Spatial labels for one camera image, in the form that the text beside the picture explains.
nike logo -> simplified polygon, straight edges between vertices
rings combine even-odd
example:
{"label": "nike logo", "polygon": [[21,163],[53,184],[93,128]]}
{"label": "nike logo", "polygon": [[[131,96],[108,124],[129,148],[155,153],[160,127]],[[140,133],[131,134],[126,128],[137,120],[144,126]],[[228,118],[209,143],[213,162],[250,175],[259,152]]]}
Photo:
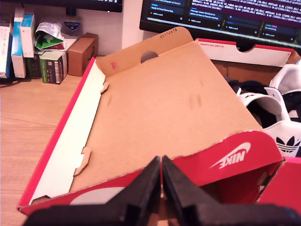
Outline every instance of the nike logo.
{"label": "nike logo", "polygon": [[245,159],[245,154],[249,152],[250,148],[251,148],[251,144],[249,142],[242,143],[233,151],[231,151],[229,154],[227,154],[222,159],[220,159],[218,162],[213,164],[210,168],[220,164],[220,169],[222,169],[225,166],[243,161]]}

cardboard box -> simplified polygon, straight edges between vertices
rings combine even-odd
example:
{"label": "cardboard box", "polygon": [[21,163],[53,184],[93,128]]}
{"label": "cardboard box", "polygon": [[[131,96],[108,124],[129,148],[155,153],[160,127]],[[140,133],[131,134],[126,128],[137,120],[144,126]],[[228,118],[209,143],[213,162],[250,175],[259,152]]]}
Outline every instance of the cardboard box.
{"label": "cardboard box", "polygon": [[35,32],[34,13],[26,13],[23,17],[20,32],[22,41],[22,50],[24,57],[33,58],[34,55],[34,32]]}
{"label": "cardboard box", "polygon": [[260,196],[258,203],[288,206],[301,215],[301,180],[294,177],[298,177],[301,172],[301,158],[286,157],[285,160]]}
{"label": "cardboard box", "polygon": [[13,26],[10,16],[0,16],[0,33],[0,78],[7,79],[10,77],[11,46],[13,40]]}
{"label": "cardboard box", "polygon": [[176,27],[92,58],[18,209],[104,203],[165,154],[198,186],[214,183],[222,202],[254,202],[283,160],[255,130],[198,43]]}
{"label": "cardboard box", "polygon": [[249,51],[240,52],[234,41],[212,39],[197,39],[197,41],[206,55],[212,60],[253,65],[282,67],[294,51],[292,48],[256,44]]}
{"label": "cardboard box", "polygon": [[13,61],[15,76],[17,78],[25,78],[26,76],[25,61],[23,58],[21,33],[20,33],[20,25],[23,16],[24,16],[24,9],[16,8],[15,18],[14,18],[14,34],[13,34],[13,42],[12,42],[12,49],[11,49],[11,59]]}
{"label": "cardboard box", "polygon": [[242,64],[218,60],[212,60],[212,62],[224,77],[229,77],[240,82],[255,80],[267,86],[281,69],[281,67],[276,66]]}
{"label": "cardboard box", "polygon": [[68,50],[69,74],[83,76],[91,58],[98,52],[98,35],[86,33]]}
{"label": "cardboard box", "polygon": [[67,53],[43,53],[40,56],[40,67],[43,83],[60,84],[68,73]]}
{"label": "cardboard box", "polygon": [[40,56],[44,52],[42,51],[34,51],[33,58],[25,58],[25,63],[26,63],[26,75],[31,77],[31,78],[41,78],[41,66],[40,66]]}

white box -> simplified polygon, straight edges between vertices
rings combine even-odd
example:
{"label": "white box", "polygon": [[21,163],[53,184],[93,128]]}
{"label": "white box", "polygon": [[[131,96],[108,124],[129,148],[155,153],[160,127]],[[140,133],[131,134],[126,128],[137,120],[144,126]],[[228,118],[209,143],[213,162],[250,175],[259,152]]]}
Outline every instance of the white box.
{"label": "white box", "polygon": [[16,78],[25,78],[25,61],[22,52],[22,42],[20,34],[20,25],[23,20],[24,9],[16,8],[14,18],[14,34],[11,48],[11,59],[13,61],[13,67]]}
{"label": "white box", "polygon": [[11,16],[1,15],[0,19],[0,78],[7,79],[10,75],[11,46],[13,25]]}
{"label": "white box", "polygon": [[233,41],[211,39],[197,39],[197,41],[211,60],[282,67],[293,53],[292,48],[257,44],[247,52],[240,52],[236,42]]}
{"label": "white box", "polygon": [[33,45],[34,28],[35,28],[34,14],[33,13],[25,13],[22,23],[21,23],[21,26],[20,26],[23,57],[33,58],[33,55],[34,55],[34,45]]}

white wall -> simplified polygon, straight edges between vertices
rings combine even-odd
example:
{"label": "white wall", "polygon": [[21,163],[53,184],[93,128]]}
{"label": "white wall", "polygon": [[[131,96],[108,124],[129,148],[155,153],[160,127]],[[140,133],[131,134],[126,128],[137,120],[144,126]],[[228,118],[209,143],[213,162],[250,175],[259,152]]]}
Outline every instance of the white wall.
{"label": "white wall", "polygon": [[[1,2],[0,12],[13,14],[17,6],[21,4]],[[24,7],[32,8],[37,19],[43,16],[65,16],[65,8],[29,4]],[[98,54],[107,55],[155,34],[139,29],[141,7],[142,0],[124,0],[122,13],[78,9],[77,15],[82,18],[84,33],[98,34]]]}

adidas sneaker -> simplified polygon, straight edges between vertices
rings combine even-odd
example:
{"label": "adidas sneaker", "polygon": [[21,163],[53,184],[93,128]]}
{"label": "adidas sneaker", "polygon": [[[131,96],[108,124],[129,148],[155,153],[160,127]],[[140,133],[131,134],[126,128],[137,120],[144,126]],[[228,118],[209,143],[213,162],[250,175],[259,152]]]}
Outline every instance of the adidas sneaker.
{"label": "adidas sneaker", "polygon": [[239,99],[276,142],[283,156],[295,157],[301,143],[301,124],[291,121],[280,92],[265,87],[268,95],[243,93]]}
{"label": "adidas sneaker", "polygon": [[269,86],[278,89],[283,95],[291,120],[301,122],[301,66],[285,65]]}
{"label": "adidas sneaker", "polygon": [[278,89],[282,95],[293,90],[301,89],[300,65],[284,65],[271,80],[269,86]]}

